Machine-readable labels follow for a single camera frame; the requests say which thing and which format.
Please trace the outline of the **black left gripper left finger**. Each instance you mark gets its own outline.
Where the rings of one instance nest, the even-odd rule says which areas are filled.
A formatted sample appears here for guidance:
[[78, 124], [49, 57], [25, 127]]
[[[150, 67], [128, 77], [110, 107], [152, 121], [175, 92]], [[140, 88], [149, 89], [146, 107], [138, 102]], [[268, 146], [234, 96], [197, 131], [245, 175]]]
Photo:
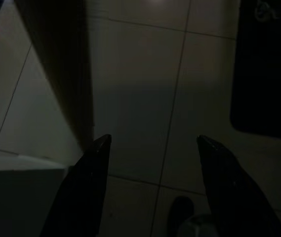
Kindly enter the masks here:
[[40, 237], [97, 237], [112, 137], [94, 140], [61, 183]]

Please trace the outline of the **black floor mat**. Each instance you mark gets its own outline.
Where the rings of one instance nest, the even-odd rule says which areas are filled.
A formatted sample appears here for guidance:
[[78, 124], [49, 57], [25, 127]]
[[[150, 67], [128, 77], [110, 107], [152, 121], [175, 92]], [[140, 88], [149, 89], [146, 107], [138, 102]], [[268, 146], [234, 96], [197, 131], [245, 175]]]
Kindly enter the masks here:
[[230, 121], [281, 139], [281, 0], [241, 0]]

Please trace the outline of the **light wooden table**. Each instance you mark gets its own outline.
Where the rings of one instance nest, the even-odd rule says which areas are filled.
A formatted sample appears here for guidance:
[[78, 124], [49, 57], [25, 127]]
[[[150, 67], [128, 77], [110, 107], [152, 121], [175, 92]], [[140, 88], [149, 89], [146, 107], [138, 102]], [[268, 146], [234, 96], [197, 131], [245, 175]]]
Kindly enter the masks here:
[[61, 110], [82, 150], [92, 142], [87, 0], [14, 0]]

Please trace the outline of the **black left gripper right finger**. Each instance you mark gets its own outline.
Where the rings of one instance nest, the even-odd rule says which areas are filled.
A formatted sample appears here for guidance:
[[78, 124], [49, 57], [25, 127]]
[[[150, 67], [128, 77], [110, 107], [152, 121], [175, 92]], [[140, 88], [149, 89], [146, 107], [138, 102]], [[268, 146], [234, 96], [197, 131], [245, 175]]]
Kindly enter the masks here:
[[223, 144], [197, 137], [203, 183], [220, 237], [281, 237], [281, 221], [257, 183]]

